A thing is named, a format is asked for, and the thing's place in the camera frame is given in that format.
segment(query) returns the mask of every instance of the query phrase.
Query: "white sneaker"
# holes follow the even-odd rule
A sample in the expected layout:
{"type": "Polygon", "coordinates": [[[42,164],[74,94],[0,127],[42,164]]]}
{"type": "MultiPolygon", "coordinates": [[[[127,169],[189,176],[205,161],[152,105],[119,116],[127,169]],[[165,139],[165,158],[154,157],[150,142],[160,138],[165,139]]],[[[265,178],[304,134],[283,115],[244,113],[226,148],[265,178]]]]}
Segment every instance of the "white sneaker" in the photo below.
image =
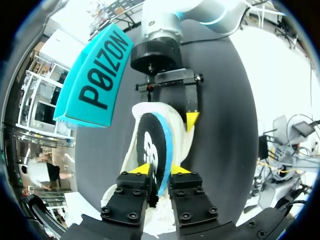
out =
{"type": "MultiPolygon", "coordinates": [[[[173,164],[180,166],[186,159],[191,148],[195,126],[187,132],[179,113],[162,102],[138,103],[132,107],[132,114],[135,118],[135,126],[120,173],[130,172],[144,163],[152,164],[159,202],[156,208],[146,211],[144,232],[151,235],[174,232],[175,220],[167,182],[171,166],[173,164]]],[[[105,192],[101,207],[108,203],[116,187],[117,185],[114,184],[105,192]]]]}

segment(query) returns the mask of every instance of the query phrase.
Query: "screw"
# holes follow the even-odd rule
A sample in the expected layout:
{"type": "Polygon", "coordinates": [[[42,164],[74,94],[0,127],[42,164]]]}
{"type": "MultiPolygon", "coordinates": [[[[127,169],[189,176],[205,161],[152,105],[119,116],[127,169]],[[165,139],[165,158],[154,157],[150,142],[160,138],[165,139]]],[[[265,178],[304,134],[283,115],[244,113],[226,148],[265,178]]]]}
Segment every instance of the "screw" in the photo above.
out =
{"type": "Polygon", "coordinates": [[[127,218],[128,218],[129,220],[132,220],[132,221],[137,220],[137,219],[138,219],[138,214],[135,213],[135,212],[130,212],[130,213],[127,215],[127,218]]]}
{"type": "Polygon", "coordinates": [[[209,209],[209,213],[210,213],[210,214],[216,214],[216,213],[217,213],[217,208],[216,208],[215,206],[211,207],[211,208],[209,209]]]}
{"type": "Polygon", "coordinates": [[[260,230],[260,231],[258,231],[257,236],[258,236],[258,238],[260,238],[260,239],[264,239],[268,234],[269,234],[269,233],[268,233],[267,231],[260,230]]]}
{"type": "Polygon", "coordinates": [[[184,196],[186,193],[185,193],[185,191],[179,190],[176,194],[177,194],[179,197],[182,197],[182,196],[184,196]]]}
{"type": "Polygon", "coordinates": [[[188,212],[185,212],[180,216],[180,219],[181,220],[190,220],[191,219],[191,214],[188,213],[188,212]]]}
{"type": "Polygon", "coordinates": [[[109,217],[110,216],[110,213],[111,213],[111,209],[107,206],[104,206],[101,208],[101,214],[104,216],[104,217],[109,217]]]}
{"type": "Polygon", "coordinates": [[[204,190],[203,190],[202,187],[197,187],[197,188],[195,189],[195,193],[196,193],[196,194],[202,194],[203,192],[204,192],[204,190]]]}
{"type": "Polygon", "coordinates": [[[120,193],[122,193],[124,190],[121,188],[121,187],[117,187],[116,189],[115,189],[115,192],[117,193],[117,194],[120,194],[120,193]]]}
{"type": "Polygon", "coordinates": [[[253,229],[255,226],[257,226],[257,224],[256,224],[256,221],[254,221],[254,220],[250,221],[249,224],[248,224],[248,227],[251,228],[251,229],[253,229]]]}
{"type": "Polygon", "coordinates": [[[140,189],[136,189],[133,191],[133,195],[135,195],[135,196],[139,196],[140,194],[141,194],[140,189]]]}

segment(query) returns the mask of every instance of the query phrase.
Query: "white wall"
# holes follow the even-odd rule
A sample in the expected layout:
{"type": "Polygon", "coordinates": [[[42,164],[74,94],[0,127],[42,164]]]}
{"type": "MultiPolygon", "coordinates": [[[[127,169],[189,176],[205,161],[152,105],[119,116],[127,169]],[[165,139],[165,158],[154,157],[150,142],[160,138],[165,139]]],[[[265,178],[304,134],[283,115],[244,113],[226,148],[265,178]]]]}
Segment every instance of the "white wall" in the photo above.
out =
{"type": "Polygon", "coordinates": [[[69,0],[64,8],[56,12],[48,21],[44,34],[50,37],[61,29],[79,42],[86,44],[90,37],[93,17],[87,12],[91,0],[69,0]]]}

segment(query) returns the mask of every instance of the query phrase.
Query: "cable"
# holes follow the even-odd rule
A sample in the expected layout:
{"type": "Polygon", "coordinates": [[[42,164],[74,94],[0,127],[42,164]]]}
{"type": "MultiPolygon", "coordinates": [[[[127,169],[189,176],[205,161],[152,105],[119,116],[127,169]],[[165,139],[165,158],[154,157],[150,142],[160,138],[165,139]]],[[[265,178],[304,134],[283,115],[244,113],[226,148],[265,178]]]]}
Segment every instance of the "cable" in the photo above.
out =
{"type": "Polygon", "coordinates": [[[313,109],[312,109],[312,62],[310,60],[310,107],[311,107],[311,118],[314,119],[313,109]]]}
{"type": "Polygon", "coordinates": [[[239,27],[238,27],[235,31],[233,31],[232,33],[230,33],[230,34],[228,34],[228,35],[224,35],[224,36],[218,37],[218,38],[201,39],[201,40],[194,40],[194,41],[186,41],[186,42],[181,43],[181,46],[189,45],[189,44],[193,44],[193,43],[212,42],[212,41],[218,41],[218,40],[221,40],[221,39],[225,39],[225,38],[231,36],[232,34],[234,34],[236,31],[238,31],[238,29],[239,29],[239,27]]]}
{"type": "MultiPolygon", "coordinates": [[[[307,116],[307,115],[305,115],[305,114],[301,114],[301,113],[295,114],[295,115],[293,115],[292,117],[290,117],[290,119],[289,119],[288,122],[286,123],[285,133],[286,133],[286,139],[288,140],[288,143],[289,143],[289,145],[290,145],[291,148],[292,148],[292,144],[291,144],[291,140],[289,139],[288,127],[289,127],[290,121],[291,121],[294,117],[296,117],[296,116],[303,116],[303,117],[308,118],[309,120],[311,120],[312,123],[315,123],[315,121],[314,121],[311,117],[309,117],[309,116],[307,116]]],[[[319,140],[320,140],[320,136],[319,136],[319,134],[317,133],[317,131],[315,131],[315,134],[318,136],[318,138],[319,138],[319,140]]]]}
{"type": "MultiPolygon", "coordinates": [[[[268,1],[269,1],[269,0],[264,0],[264,1],[261,1],[261,2],[256,2],[256,3],[252,4],[251,6],[254,7],[254,6],[257,6],[257,5],[260,5],[260,4],[264,4],[264,3],[268,2],[268,1]]],[[[248,6],[248,7],[244,10],[244,13],[243,13],[243,15],[242,15],[242,17],[241,17],[241,20],[240,20],[240,25],[241,25],[242,21],[244,20],[246,13],[247,13],[250,9],[251,9],[251,7],[248,6]]]]}
{"type": "Polygon", "coordinates": [[[262,9],[262,8],[255,7],[256,5],[263,4],[264,2],[257,2],[257,3],[254,3],[254,4],[250,4],[246,0],[241,0],[241,2],[243,2],[245,5],[247,5],[249,7],[249,9],[254,9],[254,10],[258,11],[258,12],[265,12],[265,13],[269,13],[269,14],[282,15],[282,16],[286,15],[283,12],[280,12],[280,11],[272,11],[272,10],[268,10],[268,9],[262,9]]]}
{"type": "Polygon", "coordinates": [[[289,172],[292,172],[292,171],[298,171],[298,169],[295,169],[295,168],[292,168],[292,169],[289,169],[289,170],[280,170],[280,169],[277,169],[276,167],[274,167],[274,166],[271,166],[271,165],[269,165],[269,164],[267,164],[267,163],[265,163],[265,162],[263,162],[263,161],[257,161],[258,162],[258,164],[261,164],[261,165],[265,165],[265,166],[267,166],[267,167],[269,167],[270,169],[274,169],[274,171],[277,171],[277,172],[279,172],[279,173],[283,173],[283,174],[285,174],[285,173],[289,173],[289,172]]]}
{"type": "MultiPolygon", "coordinates": [[[[252,6],[257,6],[257,5],[260,5],[260,4],[264,4],[266,2],[268,2],[269,0],[264,0],[264,1],[261,1],[261,2],[257,2],[257,3],[254,3],[252,4],[252,6]]],[[[241,17],[241,20],[240,20],[240,24],[239,24],[239,27],[236,28],[235,31],[233,31],[232,33],[228,34],[228,35],[224,35],[224,36],[221,36],[221,37],[218,37],[218,38],[211,38],[211,39],[201,39],[201,40],[194,40],[194,41],[186,41],[186,42],[183,42],[181,43],[181,46],[184,46],[184,45],[189,45],[189,44],[193,44],[193,43],[203,43],[203,42],[212,42],[212,41],[218,41],[218,40],[221,40],[221,39],[225,39],[227,37],[230,37],[232,34],[234,34],[236,31],[238,31],[238,29],[240,28],[241,26],[241,23],[247,13],[247,11],[250,9],[250,7],[247,7],[241,17]]]]}
{"type": "Polygon", "coordinates": [[[305,200],[294,200],[294,201],[290,201],[288,203],[286,203],[285,205],[283,205],[282,207],[279,208],[280,211],[284,210],[285,208],[294,205],[294,204],[304,204],[306,205],[307,201],[305,200]]]}

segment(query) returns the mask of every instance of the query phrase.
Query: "metal rack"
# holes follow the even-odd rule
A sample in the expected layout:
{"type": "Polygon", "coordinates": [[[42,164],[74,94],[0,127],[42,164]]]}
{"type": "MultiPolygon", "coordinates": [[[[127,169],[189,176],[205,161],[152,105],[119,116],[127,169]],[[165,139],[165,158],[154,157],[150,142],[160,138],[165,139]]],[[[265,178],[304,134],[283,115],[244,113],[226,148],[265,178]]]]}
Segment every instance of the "metal rack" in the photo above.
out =
{"type": "Polygon", "coordinates": [[[131,18],[131,15],[135,14],[135,13],[138,13],[142,10],[141,9],[138,9],[137,11],[133,12],[134,9],[142,6],[144,3],[141,2],[141,3],[138,3],[137,5],[134,5],[133,7],[131,8],[128,8],[127,10],[125,10],[124,12],[120,13],[119,15],[111,18],[111,19],[108,19],[106,20],[100,27],[98,30],[94,31],[92,33],[92,35],[90,36],[89,38],[89,41],[91,41],[96,35],[98,35],[98,33],[100,33],[103,29],[105,29],[108,25],[110,25],[111,23],[114,23],[114,24],[117,24],[119,22],[125,22],[128,24],[128,28],[126,29],[130,29],[134,26],[137,26],[139,25],[140,23],[139,22],[135,22],[132,18],[131,18]]]}
{"type": "Polygon", "coordinates": [[[72,131],[63,122],[47,123],[35,119],[39,105],[56,107],[50,101],[56,89],[63,87],[59,82],[62,72],[67,73],[69,70],[55,62],[35,56],[30,68],[25,72],[26,77],[22,86],[24,92],[16,126],[53,138],[73,139],[72,131]]]}

